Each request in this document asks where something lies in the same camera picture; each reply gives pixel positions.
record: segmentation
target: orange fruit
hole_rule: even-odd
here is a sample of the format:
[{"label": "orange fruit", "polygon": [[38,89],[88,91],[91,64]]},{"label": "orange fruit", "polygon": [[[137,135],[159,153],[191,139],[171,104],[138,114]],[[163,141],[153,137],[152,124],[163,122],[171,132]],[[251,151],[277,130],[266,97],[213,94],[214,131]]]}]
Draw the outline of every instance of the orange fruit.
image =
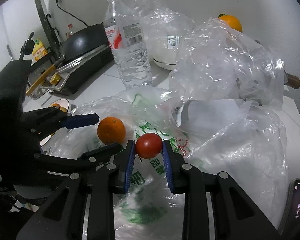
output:
[{"label": "orange fruit", "polygon": [[98,125],[97,134],[105,145],[123,143],[126,136],[126,128],[123,122],[116,117],[106,117]]},{"label": "orange fruit", "polygon": [[236,17],[234,17],[232,15],[220,14],[218,18],[220,20],[225,21],[231,28],[233,28],[239,32],[242,32],[241,23]]}]

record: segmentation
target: wooden handle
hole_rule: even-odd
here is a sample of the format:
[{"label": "wooden handle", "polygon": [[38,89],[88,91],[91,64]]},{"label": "wooden handle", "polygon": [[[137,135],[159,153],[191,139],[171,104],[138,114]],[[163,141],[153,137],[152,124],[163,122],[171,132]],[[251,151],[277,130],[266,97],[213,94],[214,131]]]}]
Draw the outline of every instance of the wooden handle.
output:
[{"label": "wooden handle", "polygon": [[288,73],[287,76],[288,76],[288,82],[286,83],[286,85],[294,89],[298,89],[300,87],[300,79]]},{"label": "wooden handle", "polygon": [[51,65],[42,75],[33,83],[33,85],[27,90],[26,96],[28,97],[31,93],[45,80],[45,78],[56,69],[55,65]]}]

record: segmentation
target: cherry tomato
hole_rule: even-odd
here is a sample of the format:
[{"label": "cherry tomato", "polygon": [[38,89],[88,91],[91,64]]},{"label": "cherry tomato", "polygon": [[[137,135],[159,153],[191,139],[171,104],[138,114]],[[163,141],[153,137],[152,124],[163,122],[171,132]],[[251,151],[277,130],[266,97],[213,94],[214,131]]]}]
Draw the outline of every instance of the cherry tomato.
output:
[{"label": "cherry tomato", "polygon": [[144,159],[156,157],[162,150],[162,139],[155,133],[141,135],[136,142],[136,153]]}]

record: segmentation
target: phone screen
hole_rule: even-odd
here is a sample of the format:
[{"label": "phone screen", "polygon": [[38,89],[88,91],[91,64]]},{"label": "phone screen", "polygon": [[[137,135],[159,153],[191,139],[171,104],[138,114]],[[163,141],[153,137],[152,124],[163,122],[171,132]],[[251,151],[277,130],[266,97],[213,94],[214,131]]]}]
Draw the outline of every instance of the phone screen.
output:
[{"label": "phone screen", "polygon": [[288,193],[287,205],[283,214],[279,232],[295,227],[300,221],[300,179],[296,179]]}]

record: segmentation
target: plastic water bottle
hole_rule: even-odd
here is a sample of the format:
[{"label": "plastic water bottle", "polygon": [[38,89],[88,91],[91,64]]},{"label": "plastic water bottle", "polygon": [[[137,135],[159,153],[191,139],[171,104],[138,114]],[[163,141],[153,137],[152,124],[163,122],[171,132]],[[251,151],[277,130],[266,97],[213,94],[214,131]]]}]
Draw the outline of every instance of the plastic water bottle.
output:
[{"label": "plastic water bottle", "polygon": [[150,85],[151,67],[139,17],[121,0],[106,0],[103,22],[123,84],[127,87]]}]

